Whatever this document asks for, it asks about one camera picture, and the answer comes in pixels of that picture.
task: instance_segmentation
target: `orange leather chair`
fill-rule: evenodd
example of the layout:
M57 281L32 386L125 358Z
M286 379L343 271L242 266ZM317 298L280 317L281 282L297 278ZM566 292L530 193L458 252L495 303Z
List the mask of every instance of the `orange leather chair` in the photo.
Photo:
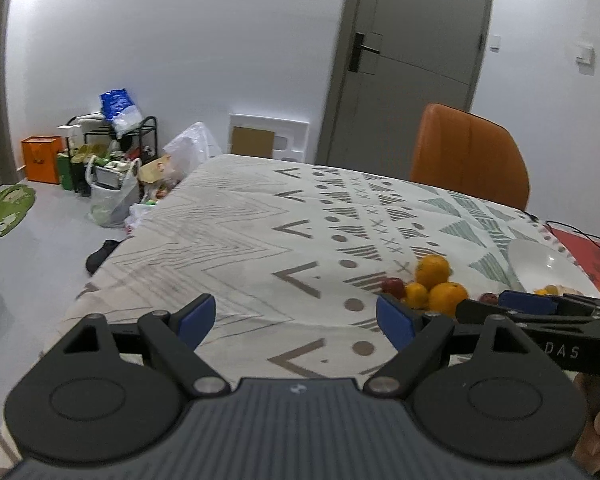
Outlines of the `orange leather chair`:
M412 182L524 210L529 177L516 142L502 126L440 104L420 120Z

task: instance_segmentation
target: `yellow fruit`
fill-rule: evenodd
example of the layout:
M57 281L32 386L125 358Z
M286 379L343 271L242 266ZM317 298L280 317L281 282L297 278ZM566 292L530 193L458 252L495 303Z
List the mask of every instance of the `yellow fruit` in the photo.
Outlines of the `yellow fruit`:
M446 282L450 273L451 269L446 258L432 254L419 261L416 268L416 282L431 290L439 283Z
M411 308L426 308L429 303L429 291L420 283L411 282L404 286L406 303Z
M440 283L429 291L429 309L455 316L458 303L468 299L469 294L460 283Z

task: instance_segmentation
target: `white bowl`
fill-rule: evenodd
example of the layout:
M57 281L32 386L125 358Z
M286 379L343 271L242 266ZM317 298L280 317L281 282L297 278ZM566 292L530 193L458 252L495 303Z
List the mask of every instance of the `white bowl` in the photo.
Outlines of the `white bowl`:
M527 292L562 285L575 288L584 296L600 298L599 290L579 267L546 245L512 240L508 255L511 269Z

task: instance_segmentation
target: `wall switch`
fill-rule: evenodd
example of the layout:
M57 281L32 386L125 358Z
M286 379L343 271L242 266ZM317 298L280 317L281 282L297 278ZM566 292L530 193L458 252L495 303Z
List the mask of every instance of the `wall switch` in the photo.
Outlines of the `wall switch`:
M593 45L578 43L576 45L576 63L580 65L591 66L593 65L593 59L595 51Z
M502 36L495 36L494 34L491 34L489 36L489 49L492 52L499 52L501 40L502 40Z

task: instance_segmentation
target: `gray ribbed surface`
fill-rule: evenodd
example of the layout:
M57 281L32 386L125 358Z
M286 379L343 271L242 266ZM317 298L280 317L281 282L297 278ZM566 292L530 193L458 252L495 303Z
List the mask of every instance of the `gray ribbed surface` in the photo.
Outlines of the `gray ribbed surface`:
M10 480L530 480L589 478L570 460L522 469L476 465L426 440L394 400L351 380L243 380L201 400L167 440L95 470L23 463Z

